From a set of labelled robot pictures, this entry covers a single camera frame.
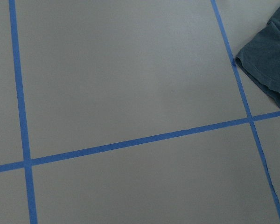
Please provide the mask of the black graphic t-shirt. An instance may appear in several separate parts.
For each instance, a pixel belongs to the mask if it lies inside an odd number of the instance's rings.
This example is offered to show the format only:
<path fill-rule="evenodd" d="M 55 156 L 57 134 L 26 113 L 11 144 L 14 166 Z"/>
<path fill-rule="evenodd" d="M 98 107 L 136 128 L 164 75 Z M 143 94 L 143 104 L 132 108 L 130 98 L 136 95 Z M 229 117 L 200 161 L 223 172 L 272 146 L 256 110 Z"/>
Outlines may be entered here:
<path fill-rule="evenodd" d="M 238 52 L 235 63 L 280 108 L 280 7 Z"/>

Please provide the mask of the brown paper table cover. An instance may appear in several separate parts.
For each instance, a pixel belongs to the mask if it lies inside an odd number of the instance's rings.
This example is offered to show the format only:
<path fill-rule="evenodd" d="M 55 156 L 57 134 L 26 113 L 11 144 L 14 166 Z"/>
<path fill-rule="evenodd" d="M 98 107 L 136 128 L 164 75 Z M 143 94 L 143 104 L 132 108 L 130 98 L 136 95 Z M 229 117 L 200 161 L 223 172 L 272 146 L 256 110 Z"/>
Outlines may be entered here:
<path fill-rule="evenodd" d="M 280 109 L 235 55 L 280 0 L 0 0 L 0 224 L 280 224 Z"/>

